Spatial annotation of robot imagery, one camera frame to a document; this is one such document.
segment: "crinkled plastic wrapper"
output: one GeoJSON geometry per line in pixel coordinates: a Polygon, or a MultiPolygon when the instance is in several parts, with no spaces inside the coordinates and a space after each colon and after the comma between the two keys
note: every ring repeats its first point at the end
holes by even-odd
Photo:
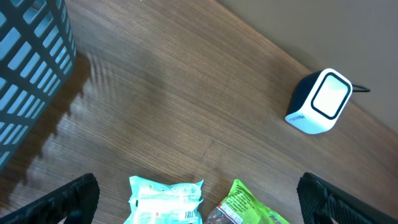
{"type": "Polygon", "coordinates": [[[206,224],[289,224],[278,213],[258,201],[240,180],[211,211],[206,224]]]}
{"type": "Polygon", "coordinates": [[[198,206],[203,180],[195,184],[160,184],[130,177],[131,214],[124,224],[202,224],[198,206]]]}

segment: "wall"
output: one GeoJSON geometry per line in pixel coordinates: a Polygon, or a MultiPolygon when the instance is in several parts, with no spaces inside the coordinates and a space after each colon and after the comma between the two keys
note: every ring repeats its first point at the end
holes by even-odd
{"type": "Polygon", "coordinates": [[[369,87],[352,100],[398,132],[398,1],[220,2],[308,68],[369,87]]]}

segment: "white and blue speaker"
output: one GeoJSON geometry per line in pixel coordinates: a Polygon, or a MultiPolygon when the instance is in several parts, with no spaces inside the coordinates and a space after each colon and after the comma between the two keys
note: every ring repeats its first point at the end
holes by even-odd
{"type": "Polygon", "coordinates": [[[297,85],[285,117],[286,122],[307,134],[330,130],[350,98],[353,87],[369,92],[362,86],[352,85],[332,68],[315,72],[297,85]]]}

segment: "laundry basket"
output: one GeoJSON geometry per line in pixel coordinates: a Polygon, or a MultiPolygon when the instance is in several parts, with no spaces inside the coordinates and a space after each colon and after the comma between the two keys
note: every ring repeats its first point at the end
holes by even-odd
{"type": "Polygon", "coordinates": [[[70,76],[75,57],[63,0],[1,0],[0,170],[70,76]]]}

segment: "green snack bag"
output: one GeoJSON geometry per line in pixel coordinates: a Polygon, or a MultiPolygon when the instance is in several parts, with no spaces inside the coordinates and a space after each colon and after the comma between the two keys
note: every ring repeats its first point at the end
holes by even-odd
{"type": "Polygon", "coordinates": [[[206,224],[289,224],[278,213],[258,201],[236,179],[229,194],[211,211],[206,224]]]}

